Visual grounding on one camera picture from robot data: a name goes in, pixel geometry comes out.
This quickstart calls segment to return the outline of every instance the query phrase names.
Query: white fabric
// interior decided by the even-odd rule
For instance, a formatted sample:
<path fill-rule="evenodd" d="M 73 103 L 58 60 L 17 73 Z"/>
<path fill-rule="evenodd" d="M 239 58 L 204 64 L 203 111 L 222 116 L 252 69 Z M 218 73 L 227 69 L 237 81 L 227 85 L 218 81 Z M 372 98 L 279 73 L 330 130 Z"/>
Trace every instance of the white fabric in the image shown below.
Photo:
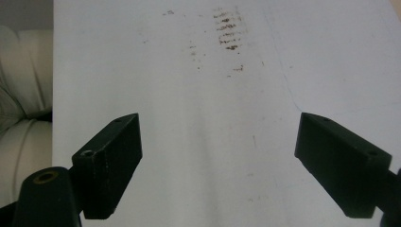
<path fill-rule="evenodd" d="M 23 180 L 51 166 L 52 126 L 27 119 L 52 109 L 53 32 L 0 26 L 0 207 Z"/>

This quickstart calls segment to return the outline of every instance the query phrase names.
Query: white surface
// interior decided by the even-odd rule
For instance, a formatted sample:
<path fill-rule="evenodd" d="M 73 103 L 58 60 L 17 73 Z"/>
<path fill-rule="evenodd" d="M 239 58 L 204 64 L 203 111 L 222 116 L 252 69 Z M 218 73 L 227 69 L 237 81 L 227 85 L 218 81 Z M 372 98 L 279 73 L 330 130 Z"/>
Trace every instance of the white surface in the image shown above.
<path fill-rule="evenodd" d="M 116 213 L 84 226 L 378 226 L 293 152 L 309 112 L 401 166 L 400 38 L 386 0 L 56 0 L 54 165 L 139 113 L 144 159 Z"/>

